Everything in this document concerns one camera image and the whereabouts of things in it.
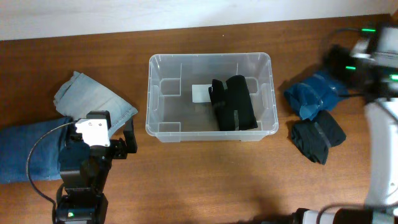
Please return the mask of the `navy blue garment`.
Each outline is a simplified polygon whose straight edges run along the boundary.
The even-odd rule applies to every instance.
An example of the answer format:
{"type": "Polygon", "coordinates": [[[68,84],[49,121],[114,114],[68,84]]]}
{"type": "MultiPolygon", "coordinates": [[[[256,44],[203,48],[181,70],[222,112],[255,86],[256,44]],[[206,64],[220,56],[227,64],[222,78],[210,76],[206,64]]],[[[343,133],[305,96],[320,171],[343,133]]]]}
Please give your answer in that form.
{"type": "Polygon", "coordinates": [[[313,120],[320,111],[331,111],[347,94],[344,84],[321,70],[284,91],[285,99],[301,120],[313,120]]]}

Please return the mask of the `dark grey garment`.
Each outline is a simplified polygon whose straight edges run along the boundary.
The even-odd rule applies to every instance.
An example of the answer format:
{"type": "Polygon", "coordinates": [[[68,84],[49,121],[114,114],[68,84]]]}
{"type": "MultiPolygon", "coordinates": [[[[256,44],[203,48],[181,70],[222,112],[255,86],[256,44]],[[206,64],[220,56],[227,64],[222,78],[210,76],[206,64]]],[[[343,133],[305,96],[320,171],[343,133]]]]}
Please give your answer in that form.
{"type": "Polygon", "coordinates": [[[290,138],[307,159],[325,165],[329,149],[342,144],[346,134],[329,112],[321,111],[313,120],[296,122],[290,138]]]}

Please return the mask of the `black garment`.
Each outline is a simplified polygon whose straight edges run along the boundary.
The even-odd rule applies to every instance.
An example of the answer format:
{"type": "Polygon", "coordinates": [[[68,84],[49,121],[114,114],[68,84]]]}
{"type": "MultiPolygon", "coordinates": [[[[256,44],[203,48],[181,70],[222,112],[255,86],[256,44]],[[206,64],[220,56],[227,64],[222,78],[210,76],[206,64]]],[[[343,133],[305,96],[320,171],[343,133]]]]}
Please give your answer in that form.
{"type": "Polygon", "coordinates": [[[244,76],[235,75],[225,82],[212,79],[208,92],[220,131],[258,128],[244,76]]]}

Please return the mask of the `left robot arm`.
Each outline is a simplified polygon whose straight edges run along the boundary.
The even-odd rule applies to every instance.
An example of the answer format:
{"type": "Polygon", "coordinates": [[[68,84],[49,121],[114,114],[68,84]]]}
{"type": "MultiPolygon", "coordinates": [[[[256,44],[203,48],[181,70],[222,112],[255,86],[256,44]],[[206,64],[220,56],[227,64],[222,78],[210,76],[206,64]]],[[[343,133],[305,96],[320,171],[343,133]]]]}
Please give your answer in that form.
{"type": "Polygon", "coordinates": [[[57,190],[55,223],[104,223],[108,199],[103,189],[115,159],[137,152],[134,123],[124,138],[110,139],[109,111],[91,111],[67,128],[66,148],[58,156],[63,184],[57,190]]]}

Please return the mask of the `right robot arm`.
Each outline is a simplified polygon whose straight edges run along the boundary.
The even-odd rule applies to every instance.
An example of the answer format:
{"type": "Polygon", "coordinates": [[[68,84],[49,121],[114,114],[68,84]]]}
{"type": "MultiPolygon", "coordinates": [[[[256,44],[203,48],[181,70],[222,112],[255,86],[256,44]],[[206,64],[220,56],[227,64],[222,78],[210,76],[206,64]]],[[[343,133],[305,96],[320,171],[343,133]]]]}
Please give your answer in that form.
{"type": "Polygon", "coordinates": [[[397,26],[359,30],[352,49],[338,45],[323,53],[322,67],[284,91],[300,121],[291,130],[297,149],[324,164],[345,135],[330,115],[338,102],[361,96],[371,133],[371,183],[362,204],[334,203],[320,211],[299,208],[274,223],[397,222],[397,26]]]}

